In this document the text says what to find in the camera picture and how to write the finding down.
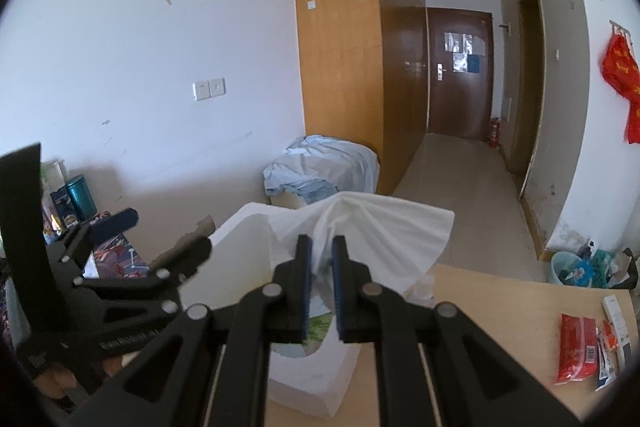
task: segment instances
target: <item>white wall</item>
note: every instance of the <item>white wall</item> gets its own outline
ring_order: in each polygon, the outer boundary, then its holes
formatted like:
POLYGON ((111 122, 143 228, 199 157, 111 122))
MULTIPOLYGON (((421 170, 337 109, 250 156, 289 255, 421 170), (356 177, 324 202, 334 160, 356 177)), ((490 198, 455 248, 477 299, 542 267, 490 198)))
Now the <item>white wall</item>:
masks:
POLYGON ((147 259, 264 199, 304 132, 294 0, 11 0, 0 21, 0 153, 41 140, 99 208, 138 209, 147 259), (191 84, 226 78, 194 103, 191 84))
POLYGON ((494 17, 494 94, 491 116, 500 116, 504 92, 504 31, 500 0, 426 0, 429 8, 457 8, 490 13, 494 17))
POLYGON ((620 247, 629 247, 634 253, 640 252, 640 198, 636 200, 636 206, 626 224, 620 247))
POLYGON ((549 247, 576 248, 581 237, 590 236, 611 250, 626 246, 623 233, 640 192, 640 145, 625 140, 629 103, 604 81, 600 63, 611 36, 610 19, 638 40, 640 6, 637 0, 584 3, 591 56, 589 107, 574 181, 549 247))
MULTIPOLYGON (((505 42, 505 96, 511 119, 501 127, 500 142, 511 152, 520 79, 518 0, 502 0, 504 21, 511 23, 505 42)), ((546 85, 540 141, 526 188, 526 198, 545 241, 551 237, 574 178, 585 128, 589 93, 590 48, 583 0, 542 0, 546 35, 546 85), (556 61, 555 50, 560 53, 556 61)))

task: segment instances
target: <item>tiled floor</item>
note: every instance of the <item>tiled floor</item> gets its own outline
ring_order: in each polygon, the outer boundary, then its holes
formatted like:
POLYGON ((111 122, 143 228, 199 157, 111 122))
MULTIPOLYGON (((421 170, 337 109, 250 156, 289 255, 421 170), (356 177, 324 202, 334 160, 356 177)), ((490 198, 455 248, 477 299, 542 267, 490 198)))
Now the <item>tiled floor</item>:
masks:
POLYGON ((440 263, 546 282, 513 179, 486 143, 426 135, 394 195, 456 213, 440 263))

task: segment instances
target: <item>teal canister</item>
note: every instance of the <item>teal canister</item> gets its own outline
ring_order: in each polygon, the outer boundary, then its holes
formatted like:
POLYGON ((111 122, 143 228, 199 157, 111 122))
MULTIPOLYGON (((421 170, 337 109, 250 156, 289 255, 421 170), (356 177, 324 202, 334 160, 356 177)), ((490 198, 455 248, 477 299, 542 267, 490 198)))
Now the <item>teal canister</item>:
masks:
POLYGON ((89 192, 89 187, 84 179, 84 174, 80 174, 66 182, 66 188, 78 214, 80 214, 78 217, 82 221, 91 219, 98 213, 95 208, 94 198, 91 197, 91 192, 89 192))

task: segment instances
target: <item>electrical outlet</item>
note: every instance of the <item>electrical outlet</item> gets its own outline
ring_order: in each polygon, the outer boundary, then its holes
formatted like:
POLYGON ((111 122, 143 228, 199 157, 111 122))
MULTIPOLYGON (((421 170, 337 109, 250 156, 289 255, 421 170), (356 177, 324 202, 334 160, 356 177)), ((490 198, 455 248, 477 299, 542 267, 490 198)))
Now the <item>electrical outlet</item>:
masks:
POLYGON ((209 81, 209 90, 211 96, 222 96, 226 93, 225 79, 224 78, 212 78, 209 81))
POLYGON ((193 84, 193 98, 196 99, 196 102, 211 98, 211 90, 209 88, 209 83, 206 80, 193 84))

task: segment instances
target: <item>snack packet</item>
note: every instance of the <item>snack packet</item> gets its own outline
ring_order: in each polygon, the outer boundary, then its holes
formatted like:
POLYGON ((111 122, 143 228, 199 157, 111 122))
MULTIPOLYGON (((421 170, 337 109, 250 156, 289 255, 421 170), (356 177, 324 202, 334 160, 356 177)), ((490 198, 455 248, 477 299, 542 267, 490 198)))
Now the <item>snack packet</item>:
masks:
POLYGON ((560 365, 556 383, 580 381, 598 370, 596 321, 589 317, 562 314, 560 365))
POLYGON ((607 349, 602 331, 598 331, 598 383, 596 391, 607 387, 616 379, 616 368, 611 360, 611 353, 607 349))
POLYGON ((605 345, 609 351, 615 351, 618 349, 618 336, 616 332, 613 330, 611 323, 607 321, 602 322, 602 331, 601 334, 604 337, 605 345))

